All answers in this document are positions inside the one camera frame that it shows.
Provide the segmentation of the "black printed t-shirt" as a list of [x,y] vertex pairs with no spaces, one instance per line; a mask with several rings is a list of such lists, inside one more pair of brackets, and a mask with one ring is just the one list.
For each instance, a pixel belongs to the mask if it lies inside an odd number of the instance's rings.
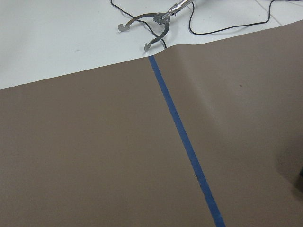
[[303,167],[301,168],[300,173],[298,174],[295,185],[299,189],[303,188]]

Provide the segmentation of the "metal reacher grabber tool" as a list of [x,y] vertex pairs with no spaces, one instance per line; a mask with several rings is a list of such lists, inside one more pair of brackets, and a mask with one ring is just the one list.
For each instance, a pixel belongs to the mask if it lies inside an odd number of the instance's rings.
[[138,15],[132,18],[131,20],[129,20],[125,25],[119,24],[118,30],[120,32],[128,31],[131,27],[131,24],[145,17],[151,17],[153,21],[158,25],[164,25],[164,31],[160,35],[156,35],[156,37],[152,39],[149,43],[145,44],[144,51],[148,52],[152,44],[162,40],[163,37],[168,33],[170,27],[170,17],[180,12],[183,8],[185,8],[192,2],[193,2],[192,0],[182,0],[179,3],[175,3],[171,8],[168,9],[167,12],[146,13],[146,14]]

